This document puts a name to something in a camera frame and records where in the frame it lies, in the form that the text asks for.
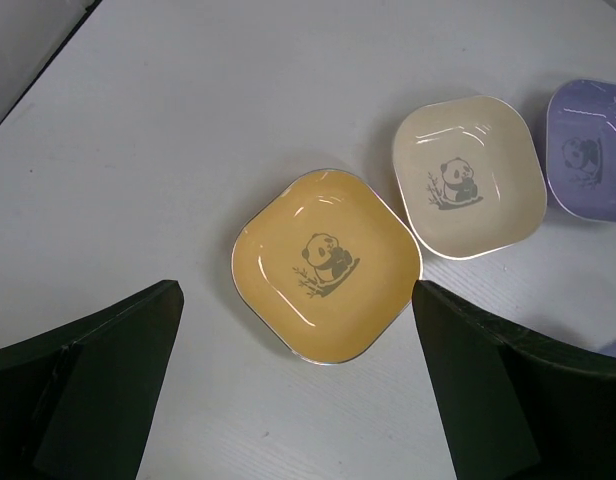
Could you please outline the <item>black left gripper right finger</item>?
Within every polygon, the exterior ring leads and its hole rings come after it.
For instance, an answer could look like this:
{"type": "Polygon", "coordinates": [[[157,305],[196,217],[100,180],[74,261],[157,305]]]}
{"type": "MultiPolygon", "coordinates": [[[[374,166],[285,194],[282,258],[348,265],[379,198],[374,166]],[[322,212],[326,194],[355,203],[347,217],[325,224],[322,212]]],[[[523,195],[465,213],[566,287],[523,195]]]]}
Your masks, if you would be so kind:
{"type": "Polygon", "coordinates": [[[616,479],[616,357],[430,280],[412,307],[457,478],[616,479]]]}

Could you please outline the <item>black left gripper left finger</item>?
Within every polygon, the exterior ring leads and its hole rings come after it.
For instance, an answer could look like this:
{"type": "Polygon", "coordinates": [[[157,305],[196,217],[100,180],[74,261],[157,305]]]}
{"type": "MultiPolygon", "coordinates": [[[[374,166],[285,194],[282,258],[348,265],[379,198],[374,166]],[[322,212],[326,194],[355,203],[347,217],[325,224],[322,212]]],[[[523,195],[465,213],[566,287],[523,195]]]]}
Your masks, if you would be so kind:
{"type": "Polygon", "coordinates": [[[134,479],[184,307],[162,280],[0,349],[0,479],[134,479]]]}

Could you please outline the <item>cream panda plate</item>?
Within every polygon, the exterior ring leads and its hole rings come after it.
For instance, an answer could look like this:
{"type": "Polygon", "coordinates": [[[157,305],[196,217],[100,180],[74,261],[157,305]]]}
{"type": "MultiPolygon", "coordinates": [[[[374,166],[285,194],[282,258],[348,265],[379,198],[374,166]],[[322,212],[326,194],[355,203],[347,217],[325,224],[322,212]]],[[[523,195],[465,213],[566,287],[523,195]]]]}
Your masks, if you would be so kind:
{"type": "Polygon", "coordinates": [[[544,219],[547,191],[530,130],[500,99],[416,109],[395,133],[392,163],[414,235],[444,259],[509,247],[544,219]]]}

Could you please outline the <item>purple panda plate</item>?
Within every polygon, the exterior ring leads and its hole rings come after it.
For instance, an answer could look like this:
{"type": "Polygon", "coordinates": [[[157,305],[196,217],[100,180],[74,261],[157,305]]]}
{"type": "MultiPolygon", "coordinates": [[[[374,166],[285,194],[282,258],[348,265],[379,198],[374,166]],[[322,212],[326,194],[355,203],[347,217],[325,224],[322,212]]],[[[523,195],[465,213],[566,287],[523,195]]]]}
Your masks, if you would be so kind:
{"type": "Polygon", "coordinates": [[[546,112],[545,174],[562,209],[616,223],[616,84],[572,80],[546,112]]]}

